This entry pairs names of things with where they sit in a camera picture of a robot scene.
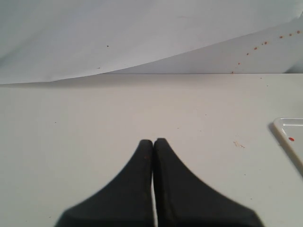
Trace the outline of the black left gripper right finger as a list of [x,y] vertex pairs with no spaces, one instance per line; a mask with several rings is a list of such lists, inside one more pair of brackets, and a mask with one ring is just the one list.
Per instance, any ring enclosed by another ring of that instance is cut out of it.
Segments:
[[163,138],[154,143],[153,184],[160,227],[263,226],[255,211],[194,175]]

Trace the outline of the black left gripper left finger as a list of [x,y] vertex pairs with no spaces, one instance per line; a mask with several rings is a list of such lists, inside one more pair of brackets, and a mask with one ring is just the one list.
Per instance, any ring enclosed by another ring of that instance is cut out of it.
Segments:
[[67,209],[58,227],[152,227],[152,153],[141,140],[121,172],[104,188]]

